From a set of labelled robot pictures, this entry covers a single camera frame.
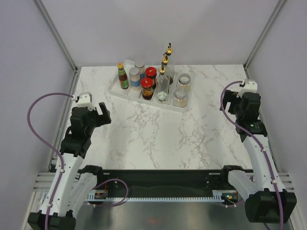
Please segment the green label sauce bottle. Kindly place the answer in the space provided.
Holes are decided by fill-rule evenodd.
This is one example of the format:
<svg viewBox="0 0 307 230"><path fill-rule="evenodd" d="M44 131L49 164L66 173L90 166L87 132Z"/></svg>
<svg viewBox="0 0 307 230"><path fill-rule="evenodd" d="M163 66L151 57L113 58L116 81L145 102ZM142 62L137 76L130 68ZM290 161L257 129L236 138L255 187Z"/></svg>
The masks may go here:
<svg viewBox="0 0 307 230"><path fill-rule="evenodd" d="M117 67L118 67L118 79L119 79L120 87L126 90L129 87L129 80L124 70L123 63L121 62L118 63Z"/></svg>

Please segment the glass jar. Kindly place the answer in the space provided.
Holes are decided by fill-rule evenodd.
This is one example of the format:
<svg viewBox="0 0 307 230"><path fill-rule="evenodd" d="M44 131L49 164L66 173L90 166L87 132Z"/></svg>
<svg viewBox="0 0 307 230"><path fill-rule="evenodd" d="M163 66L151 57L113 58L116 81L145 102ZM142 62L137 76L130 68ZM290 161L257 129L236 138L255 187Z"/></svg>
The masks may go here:
<svg viewBox="0 0 307 230"><path fill-rule="evenodd" d="M174 91L173 105L184 108L188 105L187 92L185 89L178 88Z"/></svg>
<svg viewBox="0 0 307 230"><path fill-rule="evenodd" d="M177 81L177 88L182 88L185 89L187 92L189 92L190 85L191 85L191 76L186 73L180 74Z"/></svg>

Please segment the blue label spice jar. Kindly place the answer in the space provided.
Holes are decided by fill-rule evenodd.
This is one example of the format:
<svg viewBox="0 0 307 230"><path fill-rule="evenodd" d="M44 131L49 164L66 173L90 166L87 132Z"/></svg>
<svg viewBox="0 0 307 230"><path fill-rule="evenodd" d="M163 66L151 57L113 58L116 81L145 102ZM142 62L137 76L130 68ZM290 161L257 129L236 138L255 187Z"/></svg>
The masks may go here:
<svg viewBox="0 0 307 230"><path fill-rule="evenodd" d="M139 91L141 89L141 77L140 71L137 67L132 67L129 70L131 87L135 91Z"/></svg>

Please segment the red lid sauce jar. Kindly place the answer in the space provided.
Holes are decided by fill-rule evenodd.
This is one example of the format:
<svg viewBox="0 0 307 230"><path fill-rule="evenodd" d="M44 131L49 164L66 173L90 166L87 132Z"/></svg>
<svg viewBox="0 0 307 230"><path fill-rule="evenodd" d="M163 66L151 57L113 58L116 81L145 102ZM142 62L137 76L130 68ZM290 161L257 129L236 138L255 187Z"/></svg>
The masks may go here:
<svg viewBox="0 0 307 230"><path fill-rule="evenodd" d="M153 96L153 80L151 78L143 78L141 80L142 96L145 100L150 100Z"/></svg>

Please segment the blue label seasoning jar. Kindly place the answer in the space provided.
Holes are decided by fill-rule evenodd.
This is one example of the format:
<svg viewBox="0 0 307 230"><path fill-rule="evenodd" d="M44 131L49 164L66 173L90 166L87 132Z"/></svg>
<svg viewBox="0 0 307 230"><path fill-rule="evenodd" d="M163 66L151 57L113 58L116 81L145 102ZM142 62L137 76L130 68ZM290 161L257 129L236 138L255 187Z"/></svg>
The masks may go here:
<svg viewBox="0 0 307 230"><path fill-rule="evenodd" d="M135 61L134 66L139 69L140 79L145 78L145 64L143 61Z"/></svg>

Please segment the square clear glass bottle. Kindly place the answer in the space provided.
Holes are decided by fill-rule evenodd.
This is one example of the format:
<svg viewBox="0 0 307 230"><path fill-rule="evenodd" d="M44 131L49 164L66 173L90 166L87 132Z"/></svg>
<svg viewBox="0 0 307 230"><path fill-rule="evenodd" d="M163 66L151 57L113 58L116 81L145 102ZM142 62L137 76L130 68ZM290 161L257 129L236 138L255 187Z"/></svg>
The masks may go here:
<svg viewBox="0 0 307 230"><path fill-rule="evenodd" d="M161 63L159 68L159 77L157 78L156 97L159 102L166 102L169 96L169 78L166 76L166 68Z"/></svg>

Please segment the square dark sauce bottle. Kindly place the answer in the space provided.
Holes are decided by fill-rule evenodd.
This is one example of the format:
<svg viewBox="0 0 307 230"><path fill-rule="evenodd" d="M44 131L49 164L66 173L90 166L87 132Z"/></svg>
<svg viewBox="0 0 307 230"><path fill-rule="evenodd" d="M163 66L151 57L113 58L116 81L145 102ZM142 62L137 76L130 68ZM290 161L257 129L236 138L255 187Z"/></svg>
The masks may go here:
<svg viewBox="0 0 307 230"><path fill-rule="evenodd" d="M171 43L169 43L165 54L166 54L166 60L167 60L166 76L169 78L170 85L173 83L174 68L175 68L173 57L171 57L172 53L173 53L173 49L172 49Z"/></svg>

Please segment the round glass oil bottle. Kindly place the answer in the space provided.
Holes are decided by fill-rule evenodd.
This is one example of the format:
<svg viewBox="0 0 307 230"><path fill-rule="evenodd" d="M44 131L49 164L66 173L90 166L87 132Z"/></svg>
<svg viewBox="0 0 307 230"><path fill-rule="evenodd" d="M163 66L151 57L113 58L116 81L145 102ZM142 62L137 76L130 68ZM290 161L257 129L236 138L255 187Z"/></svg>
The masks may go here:
<svg viewBox="0 0 307 230"><path fill-rule="evenodd" d="M167 53L164 53L164 54L163 54L162 62L163 62L164 69L165 69L165 75L166 75L166 77L167 77L168 79L170 79L170 72L169 72L169 69L168 69L169 60L168 60L168 55L167 55Z"/></svg>

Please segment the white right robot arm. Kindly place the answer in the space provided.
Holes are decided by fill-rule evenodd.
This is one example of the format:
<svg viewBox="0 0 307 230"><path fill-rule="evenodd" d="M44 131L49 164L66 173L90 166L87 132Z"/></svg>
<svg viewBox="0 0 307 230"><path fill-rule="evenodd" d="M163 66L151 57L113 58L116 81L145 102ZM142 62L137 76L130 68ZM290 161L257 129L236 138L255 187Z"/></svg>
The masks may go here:
<svg viewBox="0 0 307 230"><path fill-rule="evenodd" d="M226 172L219 176L223 188L232 186L245 201L245 212L252 223L288 222L297 198L288 192L277 173L269 150L268 134L264 123L259 119L261 96L256 92L223 90L220 110L224 115L235 115L232 123L246 148L253 179L240 166L227 166Z"/></svg>

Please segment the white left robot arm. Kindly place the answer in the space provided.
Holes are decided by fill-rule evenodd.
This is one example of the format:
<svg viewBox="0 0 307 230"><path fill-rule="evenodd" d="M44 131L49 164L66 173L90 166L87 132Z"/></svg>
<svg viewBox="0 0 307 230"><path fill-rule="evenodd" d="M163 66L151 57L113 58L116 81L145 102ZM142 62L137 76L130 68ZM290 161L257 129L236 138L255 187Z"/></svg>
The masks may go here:
<svg viewBox="0 0 307 230"><path fill-rule="evenodd" d="M76 217L88 193L104 186L102 167L87 165L80 168L94 129L111 123L105 103L99 103L99 107L102 114L87 107L72 109L71 125L60 145L60 157L49 192L39 210L29 214L27 222L32 229L75 229Z"/></svg>

